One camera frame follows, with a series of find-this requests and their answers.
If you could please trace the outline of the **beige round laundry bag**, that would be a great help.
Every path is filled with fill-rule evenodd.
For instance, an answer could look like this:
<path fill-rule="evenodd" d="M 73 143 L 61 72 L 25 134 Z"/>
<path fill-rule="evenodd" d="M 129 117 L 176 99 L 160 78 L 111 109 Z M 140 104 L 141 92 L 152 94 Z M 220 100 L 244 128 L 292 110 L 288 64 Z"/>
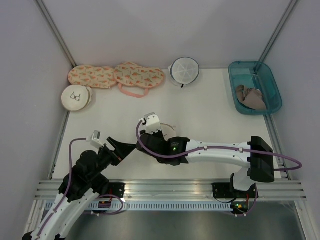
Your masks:
<path fill-rule="evenodd" d="M 174 126 L 171 126 L 166 123 L 161 123 L 160 126 L 161 126 L 163 137 L 166 141 L 177 136 L 177 132 Z"/>

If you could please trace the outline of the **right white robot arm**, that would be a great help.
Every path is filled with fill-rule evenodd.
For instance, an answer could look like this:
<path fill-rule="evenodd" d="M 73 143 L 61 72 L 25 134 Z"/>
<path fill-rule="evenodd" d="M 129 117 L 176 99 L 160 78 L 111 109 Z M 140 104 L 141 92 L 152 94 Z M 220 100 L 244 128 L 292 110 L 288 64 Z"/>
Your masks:
<path fill-rule="evenodd" d="M 161 131 L 138 133 L 136 149 L 158 163 L 179 166 L 193 163 L 217 163 L 238 166 L 230 177 L 228 192 L 241 197 L 256 183 L 273 183 L 275 170 L 272 148 L 259 136 L 248 142 L 213 144 L 186 137 L 165 139 Z"/>

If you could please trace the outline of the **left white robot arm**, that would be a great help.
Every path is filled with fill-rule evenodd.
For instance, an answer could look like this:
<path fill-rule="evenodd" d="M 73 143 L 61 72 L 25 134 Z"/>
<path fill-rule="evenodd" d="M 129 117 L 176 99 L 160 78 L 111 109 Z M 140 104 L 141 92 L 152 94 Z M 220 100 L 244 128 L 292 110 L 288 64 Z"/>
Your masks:
<path fill-rule="evenodd" d="M 110 193 L 110 181 L 102 172 L 108 166 L 118 166 L 136 146 L 111 137 L 107 141 L 113 150 L 98 144 L 98 152 L 86 150 L 75 165 L 69 165 L 69 174 L 64 177 L 50 210 L 35 230 L 23 236 L 24 240 L 64 240 L 92 201 L 98 198 L 122 201 L 120 196 Z"/>

